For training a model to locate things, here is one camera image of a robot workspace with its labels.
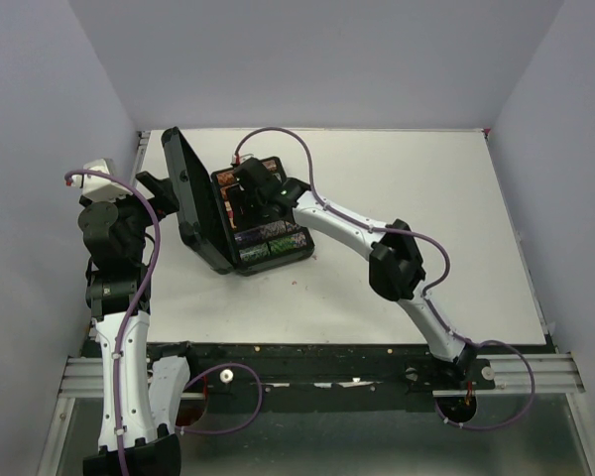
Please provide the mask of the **black poker chip case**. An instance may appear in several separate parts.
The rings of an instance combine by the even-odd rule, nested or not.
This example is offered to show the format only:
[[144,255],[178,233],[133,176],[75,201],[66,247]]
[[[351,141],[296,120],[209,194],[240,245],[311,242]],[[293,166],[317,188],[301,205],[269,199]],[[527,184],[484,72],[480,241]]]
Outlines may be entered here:
[[[241,184],[234,175],[235,183],[220,186],[215,177],[217,173],[227,170],[231,170],[234,174],[234,170],[229,168],[209,172],[177,127],[166,130],[162,134],[161,143],[179,202],[178,232],[181,241],[202,258],[213,271],[220,275],[237,273],[251,276],[304,260],[312,255],[314,242],[309,230],[299,226],[296,232],[264,242],[303,232],[307,237],[307,247],[263,261],[242,262],[239,257],[241,249],[264,242],[240,247],[236,244],[234,235],[267,223],[235,223],[237,229],[231,228],[224,201],[228,200],[232,207],[232,188]],[[281,220],[296,224],[288,211],[284,213],[286,215]]]

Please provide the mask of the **red playing card deck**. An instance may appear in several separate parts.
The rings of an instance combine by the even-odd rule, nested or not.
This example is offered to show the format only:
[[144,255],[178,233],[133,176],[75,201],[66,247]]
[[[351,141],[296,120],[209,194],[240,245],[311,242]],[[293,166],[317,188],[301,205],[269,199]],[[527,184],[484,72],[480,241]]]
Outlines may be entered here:
[[225,206],[225,210],[226,210],[228,221],[229,221],[231,228],[233,230],[237,229],[237,226],[234,222],[234,213],[233,213],[230,202],[228,200],[224,201],[224,206]]

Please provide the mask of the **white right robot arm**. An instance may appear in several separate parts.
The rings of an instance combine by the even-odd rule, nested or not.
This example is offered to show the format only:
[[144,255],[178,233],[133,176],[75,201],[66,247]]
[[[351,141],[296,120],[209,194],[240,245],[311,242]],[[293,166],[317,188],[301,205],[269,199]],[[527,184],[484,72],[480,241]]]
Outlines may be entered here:
[[290,218],[358,253],[368,262],[369,286],[396,303],[424,337],[438,381],[456,389],[472,377],[475,346],[459,335],[427,294],[426,272],[417,245],[421,235],[403,220],[379,222],[337,208],[299,179],[276,178],[258,159],[237,166],[233,175],[244,192],[247,212],[258,218]]

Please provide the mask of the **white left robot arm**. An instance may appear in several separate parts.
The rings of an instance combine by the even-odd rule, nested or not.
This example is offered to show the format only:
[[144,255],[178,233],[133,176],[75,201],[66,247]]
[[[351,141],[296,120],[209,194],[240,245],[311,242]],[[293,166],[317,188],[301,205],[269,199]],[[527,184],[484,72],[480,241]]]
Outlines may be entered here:
[[65,174],[81,190],[78,227],[89,253],[86,302],[100,345],[103,413],[85,475],[178,475],[177,405],[153,411],[148,382],[150,285],[161,251],[160,222],[179,210],[170,179],[140,173],[146,198],[100,166]]

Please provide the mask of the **purple chip row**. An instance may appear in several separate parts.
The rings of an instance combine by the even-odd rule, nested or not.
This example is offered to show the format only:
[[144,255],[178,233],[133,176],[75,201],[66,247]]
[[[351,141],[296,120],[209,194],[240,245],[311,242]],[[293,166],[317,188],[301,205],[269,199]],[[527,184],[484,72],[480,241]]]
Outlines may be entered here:
[[285,220],[278,220],[238,232],[234,235],[234,239],[238,246],[246,247],[286,235],[287,233],[296,232],[298,230],[298,225]]

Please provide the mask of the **green blue chip row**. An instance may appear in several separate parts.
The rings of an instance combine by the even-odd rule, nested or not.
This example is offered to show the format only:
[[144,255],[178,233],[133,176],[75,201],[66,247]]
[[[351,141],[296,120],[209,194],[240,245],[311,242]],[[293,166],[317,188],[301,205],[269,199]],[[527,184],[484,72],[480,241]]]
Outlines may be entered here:
[[254,263],[286,255],[307,246],[308,241],[306,235],[303,232],[298,232],[241,249],[239,251],[239,257],[244,263]]

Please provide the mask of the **black mounting rail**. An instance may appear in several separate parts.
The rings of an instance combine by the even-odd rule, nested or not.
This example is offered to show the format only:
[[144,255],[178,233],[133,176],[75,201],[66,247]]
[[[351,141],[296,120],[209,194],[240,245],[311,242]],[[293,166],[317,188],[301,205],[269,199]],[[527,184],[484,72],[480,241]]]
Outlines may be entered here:
[[186,404],[208,402],[213,414],[430,412],[434,395],[460,397],[495,387],[477,358],[466,376],[441,373],[426,346],[368,344],[151,343],[150,360],[187,359],[190,374],[208,377],[183,395]]

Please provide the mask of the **aluminium frame rail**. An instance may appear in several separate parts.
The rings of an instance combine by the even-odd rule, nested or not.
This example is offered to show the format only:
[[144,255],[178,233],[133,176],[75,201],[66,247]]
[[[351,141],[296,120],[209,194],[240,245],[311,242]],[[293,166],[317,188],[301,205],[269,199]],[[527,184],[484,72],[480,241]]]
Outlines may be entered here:
[[579,369],[570,354],[527,354],[531,367],[516,355],[488,356],[494,372],[495,393],[528,395],[535,382],[537,394],[578,394],[585,387]]

